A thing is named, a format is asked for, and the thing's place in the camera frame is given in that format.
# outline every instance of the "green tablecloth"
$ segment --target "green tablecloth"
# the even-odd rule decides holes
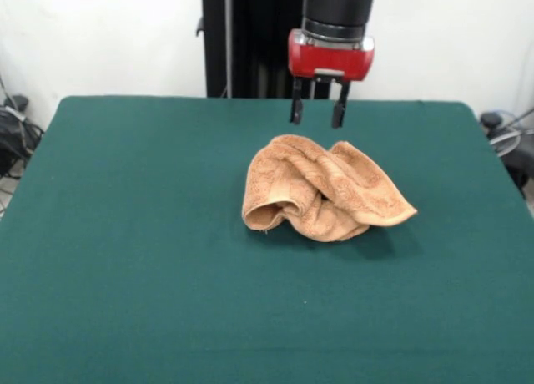
[[[534,382],[534,224],[461,104],[70,98],[0,223],[3,383]],[[277,134],[365,151],[419,210],[247,230]]]

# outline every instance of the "towel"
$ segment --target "towel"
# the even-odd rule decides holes
[[[417,210],[369,157],[348,142],[330,150],[297,135],[274,138],[253,158],[243,220],[271,230],[288,220],[321,242],[348,240],[370,225],[402,223]]]

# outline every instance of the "black stand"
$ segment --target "black stand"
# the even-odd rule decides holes
[[[234,98],[291,98],[288,36],[301,25],[302,0],[232,0],[232,71]],[[228,93],[225,0],[203,0],[206,89],[211,98]],[[315,99],[327,99],[328,83],[315,85]],[[304,81],[302,97],[310,96]]]

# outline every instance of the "black cylindrical arm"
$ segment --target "black cylindrical arm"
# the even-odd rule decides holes
[[[363,36],[373,0],[304,0],[305,31],[322,38],[351,40]]]

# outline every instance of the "white wall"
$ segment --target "white wall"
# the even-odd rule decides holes
[[[0,0],[0,71],[47,125],[69,94],[204,96],[201,0]],[[375,0],[358,99],[534,104],[533,0]]]

